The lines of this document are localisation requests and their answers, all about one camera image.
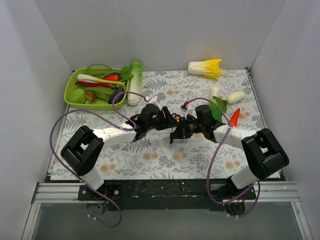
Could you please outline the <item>yellow padlock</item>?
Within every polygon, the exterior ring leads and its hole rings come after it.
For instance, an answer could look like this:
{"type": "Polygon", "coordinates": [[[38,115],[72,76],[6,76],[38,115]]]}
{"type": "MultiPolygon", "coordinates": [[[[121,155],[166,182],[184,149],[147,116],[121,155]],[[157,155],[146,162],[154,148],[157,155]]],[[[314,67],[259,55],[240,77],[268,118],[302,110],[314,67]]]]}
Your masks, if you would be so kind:
{"type": "Polygon", "coordinates": [[[173,114],[173,118],[179,123],[181,116],[179,114],[173,114]]]}

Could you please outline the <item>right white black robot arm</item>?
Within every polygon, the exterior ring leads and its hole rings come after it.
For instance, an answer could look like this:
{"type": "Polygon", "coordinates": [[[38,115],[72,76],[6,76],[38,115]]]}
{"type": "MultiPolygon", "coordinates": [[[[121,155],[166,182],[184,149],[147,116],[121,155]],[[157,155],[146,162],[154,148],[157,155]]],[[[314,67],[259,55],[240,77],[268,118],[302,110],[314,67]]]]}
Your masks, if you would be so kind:
{"type": "Polygon", "coordinates": [[[188,139],[193,134],[202,133],[214,143],[223,143],[244,151],[247,166],[228,177],[215,195],[237,199],[245,192],[246,187],[259,180],[264,180],[286,167],[289,157],[268,128],[261,130],[243,130],[219,122],[213,117],[208,105],[195,109],[196,117],[188,114],[182,117],[170,140],[188,139]]]}

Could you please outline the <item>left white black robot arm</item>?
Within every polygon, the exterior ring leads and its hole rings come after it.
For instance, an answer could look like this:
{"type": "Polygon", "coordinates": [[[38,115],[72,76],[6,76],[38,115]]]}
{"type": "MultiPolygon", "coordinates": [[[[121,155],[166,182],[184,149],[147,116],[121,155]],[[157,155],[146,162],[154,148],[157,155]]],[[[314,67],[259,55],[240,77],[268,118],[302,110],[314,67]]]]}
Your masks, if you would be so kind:
{"type": "Polygon", "coordinates": [[[80,179],[89,185],[89,194],[95,200],[106,196],[104,179],[95,165],[105,148],[143,139],[150,130],[172,129],[178,121],[168,108],[148,103],[140,113],[133,115],[119,127],[90,129],[81,126],[62,148],[60,154],[80,179]]]}

